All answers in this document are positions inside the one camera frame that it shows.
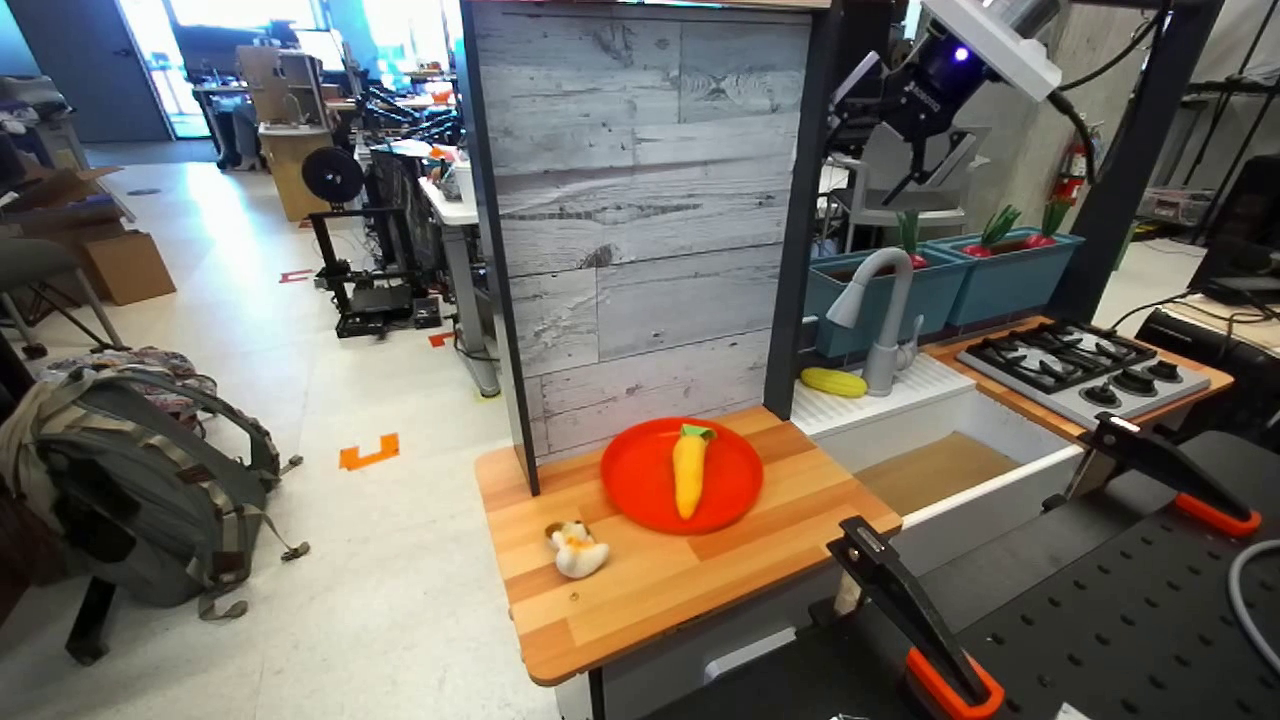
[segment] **stovetop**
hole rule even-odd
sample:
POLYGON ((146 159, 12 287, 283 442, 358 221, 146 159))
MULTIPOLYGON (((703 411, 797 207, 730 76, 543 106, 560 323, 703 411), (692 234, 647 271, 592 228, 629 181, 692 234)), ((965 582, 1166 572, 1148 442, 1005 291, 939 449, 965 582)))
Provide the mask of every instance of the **stovetop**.
POLYGON ((1089 426, 1100 411, 1136 421, 1208 387, 1208 376, 1081 323, 990 337, 965 346, 959 359, 1089 426))

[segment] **red plate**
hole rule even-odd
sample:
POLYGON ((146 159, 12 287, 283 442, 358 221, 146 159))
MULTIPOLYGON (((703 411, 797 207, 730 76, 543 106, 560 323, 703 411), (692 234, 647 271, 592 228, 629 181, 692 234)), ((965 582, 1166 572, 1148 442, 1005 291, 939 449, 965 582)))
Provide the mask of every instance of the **red plate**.
POLYGON ((672 537, 695 537, 737 525, 752 511, 763 484, 763 462, 758 449, 726 425, 695 414, 666 414, 622 432, 604 449, 599 477, 607 502, 629 520, 672 537), (703 425, 716 432, 708 442, 703 497, 689 520, 676 511, 672 477, 672 449, 679 439, 679 425, 703 425))

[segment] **office chair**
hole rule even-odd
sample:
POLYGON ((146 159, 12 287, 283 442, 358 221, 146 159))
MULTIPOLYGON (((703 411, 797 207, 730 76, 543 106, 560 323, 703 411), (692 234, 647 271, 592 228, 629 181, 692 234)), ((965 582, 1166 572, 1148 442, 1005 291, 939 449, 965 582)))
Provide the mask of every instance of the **office chair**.
POLYGON ((81 258, 74 249, 57 244, 57 238, 0 238, 0 302, 10 312, 10 319, 17 323, 19 340, 26 340, 26 354, 44 354, 44 342, 36 342, 26 312, 17 306, 12 291, 31 287, 42 299, 48 299, 60 316, 70 316, 86 337, 94 337, 100 346, 126 346, 115 337, 115 323, 110 319, 105 302, 95 299, 90 277, 81 271, 81 258), (52 277, 78 277, 94 316, 100 319, 105 337, 94 332, 90 323, 81 323, 60 287, 52 287, 52 277))

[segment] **concrete floor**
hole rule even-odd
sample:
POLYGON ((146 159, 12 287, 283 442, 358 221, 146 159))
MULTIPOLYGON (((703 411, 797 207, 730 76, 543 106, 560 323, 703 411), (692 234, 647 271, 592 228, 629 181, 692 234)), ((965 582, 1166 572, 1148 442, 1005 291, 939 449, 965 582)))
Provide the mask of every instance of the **concrete floor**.
MULTIPOLYGON (((504 400, 480 400, 434 332, 341 342, 329 297, 282 285, 316 266, 316 249, 282 217, 267 176, 128 165, 110 185, 181 285, 111 319, 128 342, 190 350, 283 453, 307 457, 274 511, 313 557, 283 568, 264 537, 243 586, 254 612, 236 625, 126 599, 95 668, 60 647, 86 582, 27 590, 0 627, 0 717, 552 720, 552 690, 520 668, 472 489, 472 459, 507 442, 504 400), (341 449, 371 449, 380 432, 401 432, 401 459, 337 467, 341 449)), ((1183 244, 1129 249, 1100 323, 1183 287, 1196 258, 1183 244)), ((42 337, 81 342, 60 319, 42 337)))

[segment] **gray backpack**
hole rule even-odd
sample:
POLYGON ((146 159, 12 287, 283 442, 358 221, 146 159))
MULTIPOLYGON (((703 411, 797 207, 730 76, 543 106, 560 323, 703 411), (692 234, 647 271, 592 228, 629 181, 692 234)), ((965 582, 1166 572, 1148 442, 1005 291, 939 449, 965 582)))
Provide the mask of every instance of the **gray backpack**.
POLYGON ((160 370, 74 370, 42 378, 0 425, 0 479, 65 539, 65 568, 111 579, 139 604, 202 599, 203 621, 232 621, 250 604, 221 612, 217 599, 250 579, 258 532, 274 527, 264 506, 282 453, 264 425, 203 387, 160 370), (158 406, 152 393, 223 414, 250 434, 250 462, 158 406))

